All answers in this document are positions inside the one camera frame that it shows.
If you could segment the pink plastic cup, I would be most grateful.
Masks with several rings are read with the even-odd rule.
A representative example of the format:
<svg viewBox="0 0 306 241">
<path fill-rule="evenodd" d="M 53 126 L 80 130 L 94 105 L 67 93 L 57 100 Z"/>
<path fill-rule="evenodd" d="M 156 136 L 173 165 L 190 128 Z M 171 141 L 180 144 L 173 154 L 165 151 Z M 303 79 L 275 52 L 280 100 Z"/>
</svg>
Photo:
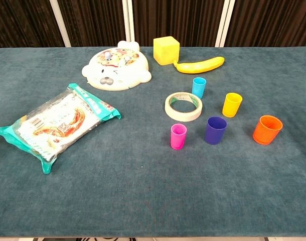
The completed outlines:
<svg viewBox="0 0 306 241">
<path fill-rule="evenodd" d="M 174 124 L 171 126 L 171 147 L 180 150 L 186 139 L 187 127 L 184 124 Z"/>
</svg>

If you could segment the blue plastic cup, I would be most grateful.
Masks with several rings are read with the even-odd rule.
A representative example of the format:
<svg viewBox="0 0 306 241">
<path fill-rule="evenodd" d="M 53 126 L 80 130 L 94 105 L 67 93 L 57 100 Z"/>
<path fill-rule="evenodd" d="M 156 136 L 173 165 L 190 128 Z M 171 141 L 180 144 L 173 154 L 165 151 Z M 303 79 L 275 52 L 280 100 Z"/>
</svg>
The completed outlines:
<svg viewBox="0 0 306 241">
<path fill-rule="evenodd" d="M 205 90 L 207 80 L 203 77 L 195 77 L 192 83 L 192 94 L 198 98 L 202 98 Z"/>
</svg>

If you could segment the purple plastic cup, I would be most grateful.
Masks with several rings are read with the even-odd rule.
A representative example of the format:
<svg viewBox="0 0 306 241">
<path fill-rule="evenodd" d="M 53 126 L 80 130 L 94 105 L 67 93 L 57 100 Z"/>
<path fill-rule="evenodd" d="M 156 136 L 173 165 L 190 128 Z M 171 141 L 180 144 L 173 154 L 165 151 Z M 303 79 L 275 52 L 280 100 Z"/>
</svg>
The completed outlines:
<svg viewBox="0 0 306 241">
<path fill-rule="evenodd" d="M 206 122 L 206 130 L 204 140 L 210 145 L 216 145 L 220 143 L 225 130 L 227 128 L 227 122 L 219 116 L 211 116 Z"/>
</svg>

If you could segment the yellow plastic cup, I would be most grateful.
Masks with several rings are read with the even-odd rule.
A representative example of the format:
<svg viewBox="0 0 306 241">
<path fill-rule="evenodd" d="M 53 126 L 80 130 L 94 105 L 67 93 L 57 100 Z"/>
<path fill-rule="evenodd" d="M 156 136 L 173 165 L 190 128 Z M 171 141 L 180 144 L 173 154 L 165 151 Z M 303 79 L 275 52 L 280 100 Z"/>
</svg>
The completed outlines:
<svg viewBox="0 0 306 241">
<path fill-rule="evenodd" d="M 238 93 L 227 93 L 222 109 L 222 114 L 226 117 L 234 117 L 242 103 L 242 96 Z"/>
</svg>

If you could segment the masking tape roll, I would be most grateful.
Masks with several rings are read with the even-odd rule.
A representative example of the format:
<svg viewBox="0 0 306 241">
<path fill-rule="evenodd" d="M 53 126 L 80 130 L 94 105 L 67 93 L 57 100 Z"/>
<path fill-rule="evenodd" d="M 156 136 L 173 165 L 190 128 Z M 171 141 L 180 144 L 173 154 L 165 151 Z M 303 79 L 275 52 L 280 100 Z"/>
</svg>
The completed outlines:
<svg viewBox="0 0 306 241">
<path fill-rule="evenodd" d="M 179 112 L 171 107 L 171 104 L 176 101 L 187 101 L 192 103 L 196 109 L 191 112 Z M 196 120 L 202 112 L 202 101 L 194 94 L 188 92 L 175 92 L 170 94 L 165 100 L 165 112 L 166 114 L 180 122 L 190 122 Z"/>
</svg>

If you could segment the white bear fishing toy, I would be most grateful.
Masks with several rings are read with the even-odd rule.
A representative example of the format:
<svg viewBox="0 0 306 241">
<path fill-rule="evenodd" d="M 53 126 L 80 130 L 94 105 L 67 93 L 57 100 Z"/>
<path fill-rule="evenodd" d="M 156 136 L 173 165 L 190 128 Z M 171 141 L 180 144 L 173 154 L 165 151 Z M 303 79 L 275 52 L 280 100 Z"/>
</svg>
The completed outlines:
<svg viewBox="0 0 306 241">
<path fill-rule="evenodd" d="M 151 80 L 147 58 L 138 42 L 127 41 L 94 55 L 82 75 L 94 88 L 108 91 L 127 90 Z"/>
</svg>

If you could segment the teal velvet tablecloth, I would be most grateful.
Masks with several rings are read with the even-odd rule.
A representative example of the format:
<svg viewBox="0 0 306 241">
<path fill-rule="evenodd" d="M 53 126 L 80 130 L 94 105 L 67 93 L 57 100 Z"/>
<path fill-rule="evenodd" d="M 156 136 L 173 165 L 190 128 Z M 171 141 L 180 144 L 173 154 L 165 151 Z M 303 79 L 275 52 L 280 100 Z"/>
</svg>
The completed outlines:
<svg viewBox="0 0 306 241">
<path fill-rule="evenodd" d="M 0 137 L 3 236 L 306 236 L 306 47 L 182 48 L 181 61 L 223 56 L 205 73 L 203 111 L 170 147 L 165 99 L 190 92 L 193 77 L 160 66 L 143 47 L 150 82 L 110 92 L 81 70 L 99 47 L 0 48 L 0 126 L 77 83 L 121 118 L 97 126 L 58 156 L 50 174 Z M 227 93 L 243 100 L 234 117 Z M 283 128 L 269 145 L 253 139 L 263 115 Z M 227 128 L 205 142 L 206 122 Z"/>
</svg>

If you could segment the yellow banana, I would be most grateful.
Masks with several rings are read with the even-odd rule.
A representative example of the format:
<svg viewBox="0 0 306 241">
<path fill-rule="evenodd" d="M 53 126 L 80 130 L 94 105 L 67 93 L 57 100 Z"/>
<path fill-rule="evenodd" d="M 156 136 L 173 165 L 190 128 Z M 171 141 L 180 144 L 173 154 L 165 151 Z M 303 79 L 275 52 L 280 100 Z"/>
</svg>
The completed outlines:
<svg viewBox="0 0 306 241">
<path fill-rule="evenodd" d="M 225 58 L 218 56 L 208 60 L 192 63 L 178 63 L 176 60 L 173 62 L 175 68 L 184 74 L 196 74 L 204 73 L 211 70 L 214 70 L 223 65 Z"/>
</svg>

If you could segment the yellow foam cube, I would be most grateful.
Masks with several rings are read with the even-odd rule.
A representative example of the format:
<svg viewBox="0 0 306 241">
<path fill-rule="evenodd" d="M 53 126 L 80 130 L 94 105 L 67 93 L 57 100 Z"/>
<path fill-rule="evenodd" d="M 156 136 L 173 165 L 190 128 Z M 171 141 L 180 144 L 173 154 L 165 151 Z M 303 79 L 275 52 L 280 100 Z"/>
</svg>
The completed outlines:
<svg viewBox="0 0 306 241">
<path fill-rule="evenodd" d="M 180 43 L 172 36 L 154 38 L 153 51 L 159 65 L 173 64 L 179 61 Z"/>
</svg>

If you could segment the teal snack package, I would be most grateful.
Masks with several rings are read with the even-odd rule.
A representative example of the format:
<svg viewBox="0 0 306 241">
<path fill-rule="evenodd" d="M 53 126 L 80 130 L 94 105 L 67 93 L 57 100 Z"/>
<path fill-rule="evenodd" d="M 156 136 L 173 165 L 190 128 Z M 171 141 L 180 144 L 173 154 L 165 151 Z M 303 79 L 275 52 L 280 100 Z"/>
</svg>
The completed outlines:
<svg viewBox="0 0 306 241">
<path fill-rule="evenodd" d="M 21 117 L 0 127 L 0 136 L 41 161 L 45 174 L 58 155 L 102 122 L 121 118 L 119 111 L 76 83 Z"/>
</svg>

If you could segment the orange plastic cup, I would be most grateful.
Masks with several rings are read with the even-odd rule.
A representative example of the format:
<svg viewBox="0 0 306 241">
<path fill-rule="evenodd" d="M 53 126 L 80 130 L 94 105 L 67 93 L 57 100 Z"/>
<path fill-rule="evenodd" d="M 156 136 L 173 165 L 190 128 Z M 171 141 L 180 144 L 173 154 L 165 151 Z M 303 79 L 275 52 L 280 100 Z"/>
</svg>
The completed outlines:
<svg viewBox="0 0 306 241">
<path fill-rule="evenodd" d="M 269 145 L 283 128 L 283 123 L 272 115 L 263 115 L 253 132 L 253 139 L 261 145 Z"/>
</svg>

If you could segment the white partition post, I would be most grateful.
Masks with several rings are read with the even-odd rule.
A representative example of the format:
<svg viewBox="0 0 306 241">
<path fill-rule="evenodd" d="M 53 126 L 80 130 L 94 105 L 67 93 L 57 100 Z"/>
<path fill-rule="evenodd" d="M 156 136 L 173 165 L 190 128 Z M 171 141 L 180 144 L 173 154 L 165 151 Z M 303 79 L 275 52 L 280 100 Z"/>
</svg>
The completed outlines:
<svg viewBox="0 0 306 241">
<path fill-rule="evenodd" d="M 132 0 L 122 0 L 123 18 L 126 41 L 134 42 L 134 20 L 133 20 L 133 6 Z"/>
<path fill-rule="evenodd" d="M 215 47 L 224 47 L 236 0 L 224 0 Z"/>
<path fill-rule="evenodd" d="M 52 11 L 54 13 L 61 37 L 63 39 L 65 47 L 71 47 L 70 39 L 67 33 L 67 29 L 64 23 L 64 19 L 60 10 L 60 6 L 58 4 L 58 0 L 49 0 Z"/>
</svg>

